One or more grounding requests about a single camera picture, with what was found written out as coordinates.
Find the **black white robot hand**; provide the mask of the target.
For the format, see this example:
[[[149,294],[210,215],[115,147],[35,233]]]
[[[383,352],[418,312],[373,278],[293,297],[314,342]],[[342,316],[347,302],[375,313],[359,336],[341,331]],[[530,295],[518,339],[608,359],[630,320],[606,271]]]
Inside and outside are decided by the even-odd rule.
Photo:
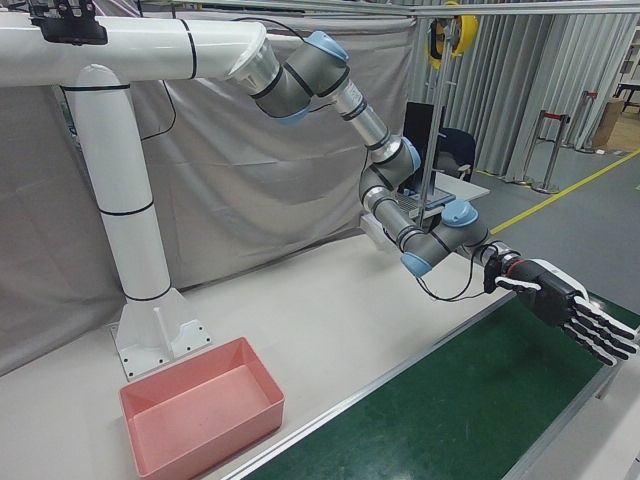
[[[562,330],[601,363],[613,367],[638,353],[637,334],[593,303],[584,286],[541,259],[494,254],[484,266],[487,293],[501,287],[547,325]]]

